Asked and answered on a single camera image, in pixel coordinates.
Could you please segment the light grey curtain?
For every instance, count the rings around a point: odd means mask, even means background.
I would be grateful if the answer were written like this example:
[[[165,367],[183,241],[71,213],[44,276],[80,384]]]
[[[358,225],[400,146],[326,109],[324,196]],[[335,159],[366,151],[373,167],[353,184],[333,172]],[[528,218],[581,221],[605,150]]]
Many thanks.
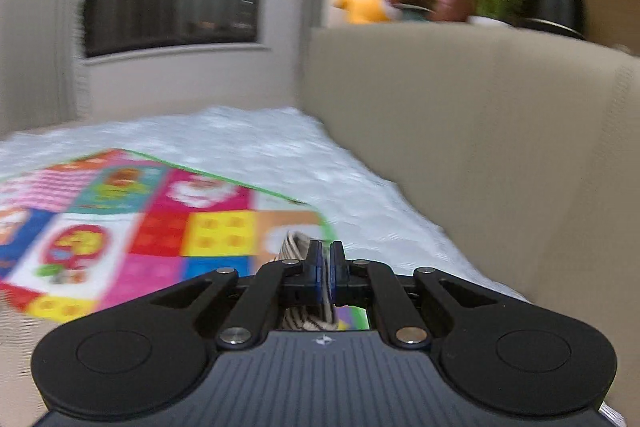
[[[1,133],[91,113],[86,0],[1,0]]]

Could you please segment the colourful play mat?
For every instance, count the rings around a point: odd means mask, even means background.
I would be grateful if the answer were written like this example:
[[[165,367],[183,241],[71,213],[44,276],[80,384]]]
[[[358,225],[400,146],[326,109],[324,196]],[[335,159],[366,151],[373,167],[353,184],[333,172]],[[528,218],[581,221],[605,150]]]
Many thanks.
[[[1,296],[64,323],[219,268],[252,275],[286,236],[334,239],[306,202],[104,150],[1,182]]]

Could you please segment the black round appliance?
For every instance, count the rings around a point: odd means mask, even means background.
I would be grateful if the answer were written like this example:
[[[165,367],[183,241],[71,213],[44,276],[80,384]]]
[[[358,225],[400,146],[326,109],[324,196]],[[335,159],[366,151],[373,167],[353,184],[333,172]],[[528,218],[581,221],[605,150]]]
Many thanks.
[[[518,11],[518,26],[585,40],[585,0],[523,0]]]

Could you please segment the white fluffy blanket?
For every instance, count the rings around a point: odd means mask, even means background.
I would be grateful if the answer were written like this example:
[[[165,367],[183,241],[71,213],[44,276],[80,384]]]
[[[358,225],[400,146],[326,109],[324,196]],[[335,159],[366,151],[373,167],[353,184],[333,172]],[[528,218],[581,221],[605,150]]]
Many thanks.
[[[1,141],[1,176],[109,148],[134,150],[306,202],[328,220],[350,259],[383,262],[402,275],[433,267],[517,294],[478,271],[394,182],[338,146],[317,119],[291,107],[211,107],[192,115],[16,132]]]

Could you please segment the striped beige garment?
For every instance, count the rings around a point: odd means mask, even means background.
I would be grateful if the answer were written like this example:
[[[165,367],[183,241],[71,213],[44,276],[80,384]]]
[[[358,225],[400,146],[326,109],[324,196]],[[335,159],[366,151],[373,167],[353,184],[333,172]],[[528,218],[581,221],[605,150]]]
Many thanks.
[[[284,311],[281,326],[287,331],[338,331],[340,329],[340,320],[336,315],[335,306],[331,303],[329,283],[326,279],[326,262],[322,253],[317,253],[314,243],[318,243],[318,239],[312,239],[310,236],[291,232],[285,237],[282,243],[278,259],[305,261],[309,254],[319,262],[317,275],[317,293],[319,295],[318,303],[314,305],[297,306],[288,308]]]

